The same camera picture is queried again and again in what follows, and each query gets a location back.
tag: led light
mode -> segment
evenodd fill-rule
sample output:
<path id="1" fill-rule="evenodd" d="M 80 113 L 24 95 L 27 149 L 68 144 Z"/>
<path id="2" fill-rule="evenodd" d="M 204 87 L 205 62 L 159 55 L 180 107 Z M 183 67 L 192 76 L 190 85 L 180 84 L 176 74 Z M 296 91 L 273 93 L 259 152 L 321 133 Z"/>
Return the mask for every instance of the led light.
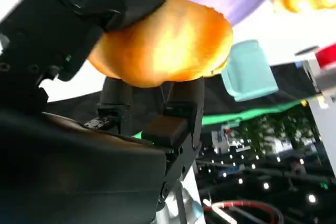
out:
<path id="1" fill-rule="evenodd" d="M 269 189 L 269 184 L 268 183 L 264 183 L 264 189 L 268 190 Z"/>
<path id="2" fill-rule="evenodd" d="M 308 195 L 308 200 L 310 203 L 316 203 L 316 197 L 313 194 Z"/>
<path id="3" fill-rule="evenodd" d="M 203 203 L 206 206 L 211 207 L 212 210 L 213 210 L 213 212 L 215 212 L 216 214 L 218 214 L 219 216 L 221 216 L 224 220 L 226 220 L 230 224 L 237 224 L 237 221 L 234 218 L 232 218 L 230 215 L 228 215 L 227 213 L 225 213 L 222 210 L 220 210 L 218 207 L 212 206 L 211 202 L 209 200 L 203 199 Z"/>

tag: black surface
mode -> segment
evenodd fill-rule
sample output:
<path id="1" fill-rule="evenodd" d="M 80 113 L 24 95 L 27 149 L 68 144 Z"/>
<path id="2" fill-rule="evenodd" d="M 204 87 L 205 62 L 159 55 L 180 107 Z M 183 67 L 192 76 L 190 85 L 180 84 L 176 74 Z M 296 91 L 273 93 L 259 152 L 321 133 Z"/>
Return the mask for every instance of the black surface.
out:
<path id="1" fill-rule="evenodd" d="M 246 102 L 235 102 L 225 90 L 220 75 L 205 78 L 204 115 L 239 113 L 249 109 L 268 108 L 276 104 L 284 104 L 305 99 L 316 94 L 314 86 L 303 69 L 297 69 L 295 64 L 275 66 L 271 68 L 279 86 L 279 91 L 263 98 Z M 167 97 L 170 83 L 164 83 L 163 93 Z M 96 104 L 100 92 L 81 97 L 52 102 L 47 105 L 47 111 L 57 113 L 79 122 L 88 122 L 96 116 Z M 152 89 L 133 88 L 133 105 L 131 106 L 133 134 L 140 132 L 157 115 L 157 98 Z M 202 128 L 202 132 L 212 126 Z"/>
<path id="2" fill-rule="evenodd" d="M 0 110 L 3 223 L 147 224 L 165 154 L 74 121 Z"/>

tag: metal rod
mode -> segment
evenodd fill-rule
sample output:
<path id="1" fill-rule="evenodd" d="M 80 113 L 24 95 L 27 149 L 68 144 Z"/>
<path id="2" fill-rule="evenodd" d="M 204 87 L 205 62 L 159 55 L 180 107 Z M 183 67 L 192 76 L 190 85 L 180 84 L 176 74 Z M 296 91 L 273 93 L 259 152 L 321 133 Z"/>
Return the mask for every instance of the metal rod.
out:
<path id="1" fill-rule="evenodd" d="M 181 224 L 187 224 L 187 217 L 185 215 L 185 208 L 182 196 L 182 184 L 179 182 L 176 185 L 175 196 L 177 201 L 177 207 L 179 209 L 178 215 L 180 217 L 180 222 Z"/>
<path id="2" fill-rule="evenodd" d="M 250 213 L 248 213 L 248 212 L 246 212 L 244 210 L 241 210 L 238 207 L 232 206 L 232 207 L 229 207 L 229 209 L 240 213 L 241 215 L 245 216 L 246 218 L 250 219 L 251 221 L 254 221 L 255 223 L 258 223 L 258 224 L 267 224 L 263 220 L 258 219 L 257 217 L 251 215 Z"/>

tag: black bracket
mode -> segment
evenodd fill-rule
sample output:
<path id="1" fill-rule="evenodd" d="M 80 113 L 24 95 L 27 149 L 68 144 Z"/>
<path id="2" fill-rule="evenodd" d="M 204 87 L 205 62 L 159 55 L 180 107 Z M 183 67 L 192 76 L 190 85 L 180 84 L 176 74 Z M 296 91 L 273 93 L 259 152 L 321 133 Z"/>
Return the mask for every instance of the black bracket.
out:
<path id="1" fill-rule="evenodd" d="M 204 105 L 204 79 L 175 82 L 163 115 L 153 121 L 142 133 L 142 138 L 157 147 L 170 148 L 167 168 L 159 202 L 163 202 L 176 182 L 184 179 L 200 148 Z"/>
<path id="2" fill-rule="evenodd" d="M 47 98 L 37 87 L 44 79 L 69 81 L 104 31 L 137 22 L 164 1 L 21 1 L 0 23 L 0 105 L 40 112 Z"/>

